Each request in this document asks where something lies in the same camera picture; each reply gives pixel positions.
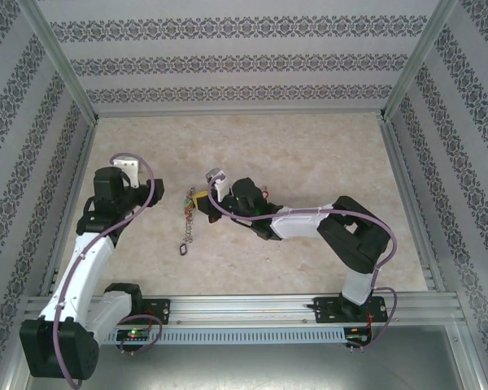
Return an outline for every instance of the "patterned wallpaper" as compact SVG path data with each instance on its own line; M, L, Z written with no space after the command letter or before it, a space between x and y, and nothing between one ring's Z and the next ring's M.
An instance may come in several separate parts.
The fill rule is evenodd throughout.
M39 4L102 114L380 109L437 2Z
M488 0L457 4L393 126L488 379Z
M88 129L16 2L0 0L0 374L40 293Z

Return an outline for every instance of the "small tag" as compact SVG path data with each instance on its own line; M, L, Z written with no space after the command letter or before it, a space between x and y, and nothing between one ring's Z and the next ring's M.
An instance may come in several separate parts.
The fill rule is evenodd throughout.
M181 244L181 246L179 247L179 254L181 256L184 256L187 253L188 253L188 247L186 246L186 244Z

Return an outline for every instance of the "purple cable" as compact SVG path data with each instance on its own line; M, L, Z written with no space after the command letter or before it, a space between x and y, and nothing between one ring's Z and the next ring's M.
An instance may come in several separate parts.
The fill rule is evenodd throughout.
M289 215L319 215L319 214L336 214L336 215L349 215L351 217L356 217L356 218L361 218L365 219L366 221L375 223L377 226L382 228L383 230L386 231L386 233L389 235L390 239L392 240L392 250L389 252L386 258L381 260L375 267L374 267L374 272L373 272L373 278L371 280L371 288L374 288L374 285L376 283L377 276L380 272L380 268L383 267L385 264L388 263L392 259L392 257L396 253L396 249L398 248L398 242L396 240L396 236L390 230L390 227L386 225L386 223L382 222L379 219L373 218L370 215L362 214L362 213L357 213L355 211L347 211L347 210L335 210L335 209L325 209L325 208L312 208L312 209L298 209L298 210L292 210L292 211L287 211L284 213L277 213L277 214L266 214L266 215L258 215L256 217L241 217L239 215L235 215L233 213L230 213L229 211L226 211L223 209L221 206L217 204L213 196L211 195L211 189L213 188L213 184L215 183L216 180L218 179L225 179L224 175L218 175L217 177L214 177L213 179L210 180L210 183L208 184L208 199L210 200L210 203L218 210L220 213L223 215L229 216L232 219L238 219L241 221L260 221L262 219L272 219L272 218L277 218L277 217L286 217Z
M56 360L58 361L58 365L60 370L62 371L63 376L68 382L68 385L75 389L78 390L81 388L81 383L82 381L79 380L78 383L75 383L74 380L71 377L71 374L67 368L67 365L65 364L65 361L63 360L63 355L62 351L59 345L59 337L58 337L58 330L59 330L59 320L62 314L62 309L64 308L64 302L65 302L65 294L67 293L68 286L71 283L72 276L74 275L74 272L76 271L77 267L80 265L81 260L85 257L87 252L89 252L90 248L92 248L99 240L101 240L103 237L107 236L111 232L115 231L118 228L123 227L124 225L130 223L133 219L135 219L143 210L148 206L150 201L152 200L152 197L154 195L154 190L155 190L155 183L154 183L154 172L152 171L152 168L150 168L150 165L142 158L137 156L136 154L132 154L129 152L123 152L123 153L118 153L114 154L111 159L110 159L110 164L114 162L116 158L119 157L131 157L135 158L138 160L142 165L145 166L146 170L148 171L148 175L150 177L150 194L148 195L148 198L146 199L145 203L137 210L134 214L132 214L130 217L127 219L124 219L123 221L109 227L105 231L101 232L98 236L93 238L91 242L83 248L81 253L78 255L77 260L72 264L71 269L68 272L67 278L63 281L63 287L62 291L59 294L59 299L58 299L58 305L56 306L56 312L54 315L54 323L52 327L52 340L54 344L54 353L56 355Z
M266 215L258 215L256 217L241 217L239 215L235 215L233 213L230 213L229 211L226 211L223 209L221 206L217 204L213 196L211 195L211 189L213 188L213 184L215 183L216 180L221 179L224 180L225 176L224 175L218 175L217 177L214 177L210 180L208 184L208 199L210 200L210 203L218 210L220 211L221 214L227 215L232 219L238 219L241 221L260 221L262 219L272 219L272 218L277 218L277 217L286 217L289 215L319 215L319 214L336 214L336 215L349 215L351 217L356 217L356 218L361 218L365 219L369 222L375 223L378 225L380 228L385 230L387 234L389 235L390 239L392 240L392 250L389 252L386 258L384 258L382 261L380 261L376 267L374 268L373 272L373 278L371 280L371 288L377 291L391 291L392 294L394 295L394 304L392 306L392 310L390 311L389 317L387 318L387 321L385 322L385 325L383 328L380 330L380 333L376 337L376 339L372 340L367 346L361 347L361 345L355 343L354 341L348 341L349 344L361 347L361 351L363 352L364 349L370 348L375 342L377 342L380 337L385 333L386 329L389 326L390 321L394 317L394 313L396 311L396 306L398 305L398 294L392 287L377 287L375 288L374 285L376 284L376 279L377 276L380 272L380 268L383 267L385 264L388 263L392 259L392 257L396 253L396 249L398 248L398 242L396 240L396 236L390 230L390 227L386 225L386 223L382 222L379 219L373 218L370 215L362 214L362 213L357 213L355 211L346 211L346 210L335 210L335 209L325 209L325 208L317 208L317 209L299 209L299 210L292 210L284 213L277 213L277 214L266 214Z
M156 321L158 324L159 324L159 333L158 335L155 337L154 340L152 340L151 343L141 347L140 349L138 349L137 351L132 351L132 352L129 352L129 351L125 351L123 349L123 344L125 341L129 341L130 339L123 339L121 342L120 342L120 349L121 349L121 353L122 354L129 354L129 355L137 355L141 352L145 352L147 351L148 349L152 348L155 343L157 343L160 339L161 339L161 336L163 335L163 323L161 322L161 320L158 318L158 317L155 317L154 315L149 315L149 314L139 314L139 315L131 315L130 317L125 317L123 318L121 321L119 321L117 324L120 325L121 323L127 323L128 321L133 321L134 319L149 319L150 321Z

